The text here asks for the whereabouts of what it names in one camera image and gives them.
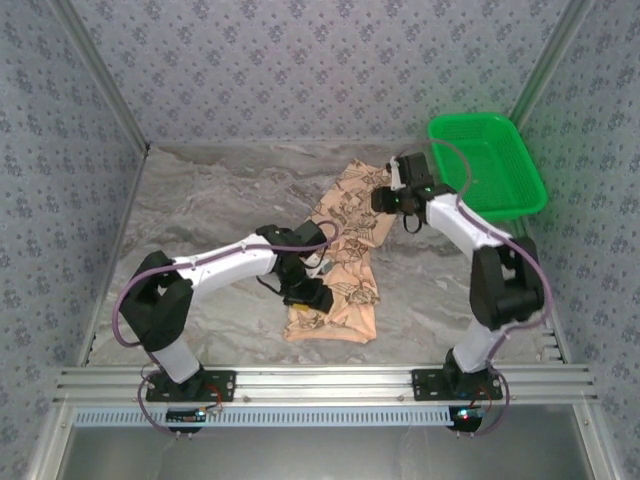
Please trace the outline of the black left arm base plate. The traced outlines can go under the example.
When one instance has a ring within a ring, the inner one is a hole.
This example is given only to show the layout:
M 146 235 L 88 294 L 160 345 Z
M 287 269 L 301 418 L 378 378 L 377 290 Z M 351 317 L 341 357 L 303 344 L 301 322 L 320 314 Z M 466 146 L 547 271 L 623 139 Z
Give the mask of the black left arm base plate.
M 237 372 L 201 369 L 183 383 L 174 382 L 166 372 L 152 373 L 145 394 L 147 402 L 218 403 L 234 400 Z

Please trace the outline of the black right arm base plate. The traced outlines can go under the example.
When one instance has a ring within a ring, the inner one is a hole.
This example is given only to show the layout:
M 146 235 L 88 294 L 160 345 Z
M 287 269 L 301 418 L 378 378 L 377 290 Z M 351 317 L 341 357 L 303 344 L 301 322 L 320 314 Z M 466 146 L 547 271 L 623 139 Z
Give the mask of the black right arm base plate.
M 476 373 L 446 373 L 443 369 L 411 371 L 412 391 L 416 401 L 501 400 L 501 382 L 487 370 Z

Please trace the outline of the green plastic basket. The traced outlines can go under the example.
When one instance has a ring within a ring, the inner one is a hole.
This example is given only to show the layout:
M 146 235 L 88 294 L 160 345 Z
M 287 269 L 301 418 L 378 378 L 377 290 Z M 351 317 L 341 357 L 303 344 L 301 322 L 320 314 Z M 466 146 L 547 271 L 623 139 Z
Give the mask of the green plastic basket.
M 447 146 L 432 146 L 444 183 L 460 190 L 472 179 L 463 200 L 485 220 L 516 220 L 546 206 L 547 192 L 538 170 L 507 117 L 494 113 L 442 115 L 430 121 L 427 133 L 464 154 L 460 159 Z

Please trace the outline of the aluminium mounting rail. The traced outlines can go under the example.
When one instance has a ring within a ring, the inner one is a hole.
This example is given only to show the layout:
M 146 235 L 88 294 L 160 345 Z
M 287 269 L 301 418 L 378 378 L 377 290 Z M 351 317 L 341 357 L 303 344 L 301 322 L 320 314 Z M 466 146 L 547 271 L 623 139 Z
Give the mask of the aluminium mounting rail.
M 237 367 L 234 407 L 400 405 L 414 401 L 411 365 Z M 585 365 L 516 364 L 497 367 L 515 404 L 595 402 Z M 82 406 L 129 405 L 141 382 L 138 367 L 74 367 L 61 371 L 53 399 Z

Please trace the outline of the aluminium frame post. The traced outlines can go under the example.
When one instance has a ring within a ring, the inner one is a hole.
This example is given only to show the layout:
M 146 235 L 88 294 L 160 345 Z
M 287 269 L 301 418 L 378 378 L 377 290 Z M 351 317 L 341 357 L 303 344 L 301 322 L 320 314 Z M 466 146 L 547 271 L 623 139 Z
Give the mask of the aluminium frame post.
M 31 456 L 26 480 L 56 480 L 75 418 L 75 408 L 54 406 L 45 416 L 35 449 Z
M 47 1 L 129 143 L 145 155 L 148 143 L 72 1 Z
M 603 409 L 594 403 L 573 405 L 588 462 L 595 480 L 624 480 Z
M 595 0 L 507 0 L 499 22 L 510 27 L 495 61 L 488 112 L 521 130 L 586 20 Z

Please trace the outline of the peach printed t-shirt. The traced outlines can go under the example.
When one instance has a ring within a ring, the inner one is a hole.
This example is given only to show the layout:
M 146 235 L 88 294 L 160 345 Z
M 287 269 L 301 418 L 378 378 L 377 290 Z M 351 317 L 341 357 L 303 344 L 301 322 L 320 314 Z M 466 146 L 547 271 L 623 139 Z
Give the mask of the peach printed t-shirt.
M 326 252 L 330 269 L 321 276 L 333 294 L 329 312 L 291 307 L 283 337 L 341 340 L 365 344 L 376 338 L 375 307 L 380 302 L 371 266 L 371 251 L 382 246 L 395 221 L 376 213 L 371 193 L 390 184 L 382 167 L 352 160 L 312 210 L 314 222 L 330 220 L 339 236 Z

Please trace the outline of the grey metal sheet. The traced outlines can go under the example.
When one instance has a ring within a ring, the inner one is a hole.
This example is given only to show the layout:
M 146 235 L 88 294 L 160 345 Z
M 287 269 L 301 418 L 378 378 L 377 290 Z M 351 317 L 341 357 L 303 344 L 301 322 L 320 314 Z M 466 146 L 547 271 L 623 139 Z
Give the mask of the grey metal sheet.
M 59 480 L 595 480 L 571 430 L 510 422 L 484 438 L 445 428 L 229 428 L 173 440 L 82 428 Z

